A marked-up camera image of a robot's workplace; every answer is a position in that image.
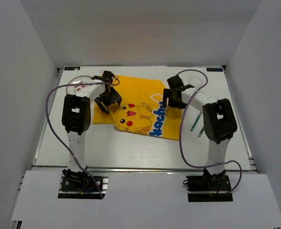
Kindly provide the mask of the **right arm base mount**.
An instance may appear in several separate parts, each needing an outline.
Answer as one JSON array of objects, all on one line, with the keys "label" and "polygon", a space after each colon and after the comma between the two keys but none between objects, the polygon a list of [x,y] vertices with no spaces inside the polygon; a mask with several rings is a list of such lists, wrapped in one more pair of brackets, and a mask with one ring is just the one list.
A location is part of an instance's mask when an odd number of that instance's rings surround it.
[{"label": "right arm base mount", "polygon": [[187,188],[188,202],[232,202],[231,184],[226,171],[211,175],[204,169],[202,175],[187,176],[183,181]]}]

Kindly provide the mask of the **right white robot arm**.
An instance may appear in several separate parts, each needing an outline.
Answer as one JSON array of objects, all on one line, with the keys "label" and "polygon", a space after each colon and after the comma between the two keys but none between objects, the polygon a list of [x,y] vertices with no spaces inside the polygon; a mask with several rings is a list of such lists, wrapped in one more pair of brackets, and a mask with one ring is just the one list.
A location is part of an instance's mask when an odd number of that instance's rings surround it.
[{"label": "right white robot arm", "polygon": [[207,161],[204,167],[204,186],[215,190],[221,184],[225,173],[225,157],[230,139],[238,129],[231,102],[215,99],[202,92],[193,85],[185,85],[179,75],[167,80],[168,89],[163,91],[162,107],[184,109],[192,106],[202,113],[204,132],[209,139]]}]

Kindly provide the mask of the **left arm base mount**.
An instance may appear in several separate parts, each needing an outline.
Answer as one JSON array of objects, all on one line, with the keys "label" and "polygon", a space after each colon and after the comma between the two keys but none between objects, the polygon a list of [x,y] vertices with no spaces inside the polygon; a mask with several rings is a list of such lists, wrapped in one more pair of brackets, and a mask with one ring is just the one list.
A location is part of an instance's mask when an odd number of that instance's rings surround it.
[{"label": "left arm base mount", "polygon": [[62,171],[59,186],[59,199],[103,199],[107,191],[108,178],[94,176],[85,172]]}]

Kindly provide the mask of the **knife with teal handle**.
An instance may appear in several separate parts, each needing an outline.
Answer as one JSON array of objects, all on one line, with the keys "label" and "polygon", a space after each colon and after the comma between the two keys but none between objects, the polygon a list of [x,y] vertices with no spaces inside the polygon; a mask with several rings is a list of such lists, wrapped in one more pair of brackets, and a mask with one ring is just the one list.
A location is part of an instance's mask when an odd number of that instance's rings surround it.
[{"label": "knife with teal handle", "polygon": [[204,130],[205,130],[205,128],[204,128],[204,127],[202,127],[201,131],[200,131],[200,132],[199,132],[199,134],[198,134],[198,137],[201,137],[201,136],[202,136],[202,134],[203,134]]}]

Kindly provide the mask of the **white printed plate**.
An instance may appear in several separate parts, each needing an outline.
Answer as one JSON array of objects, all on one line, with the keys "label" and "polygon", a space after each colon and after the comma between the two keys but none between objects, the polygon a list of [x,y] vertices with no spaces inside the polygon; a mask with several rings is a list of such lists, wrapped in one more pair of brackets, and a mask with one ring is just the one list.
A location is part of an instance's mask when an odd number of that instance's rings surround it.
[{"label": "white printed plate", "polygon": [[68,83],[70,86],[66,87],[66,94],[79,97],[98,97],[104,90],[104,86],[98,83],[99,80],[92,79],[88,75],[75,77]]}]

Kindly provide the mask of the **fork with teal handle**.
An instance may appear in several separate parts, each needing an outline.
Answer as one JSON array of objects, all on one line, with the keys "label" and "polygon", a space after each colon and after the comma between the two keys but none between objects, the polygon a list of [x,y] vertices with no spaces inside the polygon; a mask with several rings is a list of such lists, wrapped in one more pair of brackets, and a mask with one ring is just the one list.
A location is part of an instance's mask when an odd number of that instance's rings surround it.
[{"label": "fork with teal handle", "polygon": [[195,121],[194,121],[194,123],[193,123],[193,125],[192,125],[192,127],[191,127],[191,129],[190,129],[191,132],[194,131],[194,129],[195,129],[197,123],[199,122],[201,116],[202,116],[202,112],[200,112],[200,113],[198,114],[197,118],[195,119]]}]

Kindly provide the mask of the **clear drinking glass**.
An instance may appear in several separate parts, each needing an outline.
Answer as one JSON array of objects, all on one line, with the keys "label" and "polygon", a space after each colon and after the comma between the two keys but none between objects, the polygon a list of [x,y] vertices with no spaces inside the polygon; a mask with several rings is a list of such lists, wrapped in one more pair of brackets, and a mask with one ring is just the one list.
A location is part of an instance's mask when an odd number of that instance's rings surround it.
[{"label": "clear drinking glass", "polygon": [[194,88],[197,90],[199,88],[201,88],[204,84],[202,78],[198,77],[198,76],[191,76],[188,79],[188,83],[192,86],[194,86]]}]

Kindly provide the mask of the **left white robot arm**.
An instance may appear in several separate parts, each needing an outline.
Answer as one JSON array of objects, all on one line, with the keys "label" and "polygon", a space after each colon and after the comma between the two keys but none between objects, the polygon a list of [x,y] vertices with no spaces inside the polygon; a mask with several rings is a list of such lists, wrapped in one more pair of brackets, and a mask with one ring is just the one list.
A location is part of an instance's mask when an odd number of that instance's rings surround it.
[{"label": "left white robot arm", "polygon": [[109,107],[120,105],[122,98],[113,87],[119,82],[110,71],[104,71],[101,76],[81,75],[68,84],[62,125],[65,127],[69,149],[72,151],[69,154],[68,169],[78,173],[87,169],[85,136],[91,124],[91,104],[96,103],[100,111],[109,114]]}]

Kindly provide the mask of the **yellow Pikachu cloth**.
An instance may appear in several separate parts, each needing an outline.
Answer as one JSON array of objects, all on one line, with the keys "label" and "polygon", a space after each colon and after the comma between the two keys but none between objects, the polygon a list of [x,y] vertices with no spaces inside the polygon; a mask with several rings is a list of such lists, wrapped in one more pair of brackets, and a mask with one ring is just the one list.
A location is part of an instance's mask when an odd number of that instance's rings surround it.
[{"label": "yellow Pikachu cloth", "polygon": [[119,131],[170,140],[179,139],[182,111],[162,108],[163,90],[160,80],[118,75],[115,86],[122,97],[120,105],[108,108],[109,114],[94,106],[93,124],[113,124]]}]

